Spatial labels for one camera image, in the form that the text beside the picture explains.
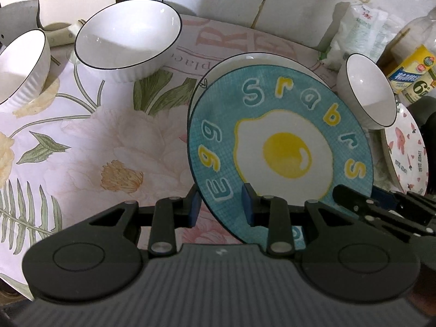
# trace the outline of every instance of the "yellow letter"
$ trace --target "yellow letter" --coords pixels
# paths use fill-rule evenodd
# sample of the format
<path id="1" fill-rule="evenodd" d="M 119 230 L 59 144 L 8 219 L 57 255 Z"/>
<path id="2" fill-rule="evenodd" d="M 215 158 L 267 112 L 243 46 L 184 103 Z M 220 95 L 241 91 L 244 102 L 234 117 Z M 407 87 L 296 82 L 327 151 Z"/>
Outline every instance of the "yellow letter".
<path id="1" fill-rule="evenodd" d="M 291 90 L 292 87 L 294 87 L 294 81 L 292 81 L 291 78 L 286 78 L 286 77 L 279 77 L 277 79 L 277 84 L 275 85 L 275 96 L 277 98 L 282 98 L 283 97 L 283 92 L 285 90 L 285 87 L 287 90 Z"/>
<path id="2" fill-rule="evenodd" d="M 355 162 L 353 159 L 348 159 L 345 162 L 344 174 L 351 180 L 357 178 L 357 176 L 364 178 L 366 175 L 366 166 L 362 162 Z"/>
<path id="3" fill-rule="evenodd" d="M 205 146 L 200 145 L 198 147 L 198 156 L 200 157 L 200 161 L 203 165 L 206 167 L 212 167 L 215 172 L 219 171 L 221 162 L 215 152 L 212 152 Z"/>
<path id="4" fill-rule="evenodd" d="M 333 103 L 323 117 L 323 120 L 330 126 L 338 125 L 341 121 L 341 115 L 337 111 L 337 103 Z"/>

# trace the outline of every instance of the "white plastic bag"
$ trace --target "white plastic bag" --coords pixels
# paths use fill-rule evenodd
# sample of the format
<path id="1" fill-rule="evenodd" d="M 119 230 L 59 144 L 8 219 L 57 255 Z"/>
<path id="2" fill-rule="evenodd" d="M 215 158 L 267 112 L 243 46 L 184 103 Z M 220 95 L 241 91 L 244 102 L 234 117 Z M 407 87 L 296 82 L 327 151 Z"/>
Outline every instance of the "white plastic bag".
<path id="1" fill-rule="evenodd" d="M 377 62 L 386 45 L 404 26 L 404 21 L 371 5 L 351 5 L 342 18 L 339 30 L 320 61 L 338 71 L 353 53 Z"/>

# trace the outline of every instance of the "egg white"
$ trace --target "egg white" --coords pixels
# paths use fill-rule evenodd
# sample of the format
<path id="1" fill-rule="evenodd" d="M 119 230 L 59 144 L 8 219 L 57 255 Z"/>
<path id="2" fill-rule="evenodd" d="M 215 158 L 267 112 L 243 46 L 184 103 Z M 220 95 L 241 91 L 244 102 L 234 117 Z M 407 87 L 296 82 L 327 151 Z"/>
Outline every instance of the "egg white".
<path id="1" fill-rule="evenodd" d="M 312 165 L 299 178 L 279 175 L 263 157 L 265 141 L 280 132 L 300 137 L 309 148 Z M 333 154 L 318 128 L 299 114 L 274 110 L 256 119 L 243 119 L 235 127 L 235 139 L 236 168 L 258 195 L 279 196 L 289 205 L 304 205 L 306 200 L 321 199 L 328 192 L 333 180 Z"/>

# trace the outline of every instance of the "bottle label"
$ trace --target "bottle label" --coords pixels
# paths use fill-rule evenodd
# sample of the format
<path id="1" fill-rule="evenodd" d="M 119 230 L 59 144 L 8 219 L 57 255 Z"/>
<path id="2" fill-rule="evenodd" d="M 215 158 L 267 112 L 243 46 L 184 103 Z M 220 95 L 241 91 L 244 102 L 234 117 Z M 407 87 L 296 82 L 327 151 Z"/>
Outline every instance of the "bottle label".
<path id="1" fill-rule="evenodd" d="M 428 49 L 421 45 L 415 52 L 404 60 L 391 74 L 387 76 L 395 93 L 415 83 L 435 63 L 434 56 Z"/>
<path id="2" fill-rule="evenodd" d="M 410 103 L 416 102 L 422 96 L 429 93 L 436 87 L 436 73 L 434 69 L 429 69 L 424 75 L 422 75 L 416 82 L 408 86 L 403 95 Z"/>

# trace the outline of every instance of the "teal plate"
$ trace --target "teal plate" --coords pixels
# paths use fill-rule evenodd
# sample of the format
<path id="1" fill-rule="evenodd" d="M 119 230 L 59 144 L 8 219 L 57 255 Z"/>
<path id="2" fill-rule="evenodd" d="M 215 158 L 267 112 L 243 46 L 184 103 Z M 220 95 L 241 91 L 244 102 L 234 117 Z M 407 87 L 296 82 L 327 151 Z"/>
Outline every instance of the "teal plate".
<path id="1" fill-rule="evenodd" d="M 326 86 L 293 69 L 255 65 L 220 77 L 203 93 L 188 130 L 192 175 L 212 214 L 233 235 L 265 248 L 268 229 L 250 227 L 243 183 L 290 205 L 335 204 L 344 184 L 370 196 L 372 157 L 348 107 Z M 294 227 L 296 246 L 304 248 Z"/>

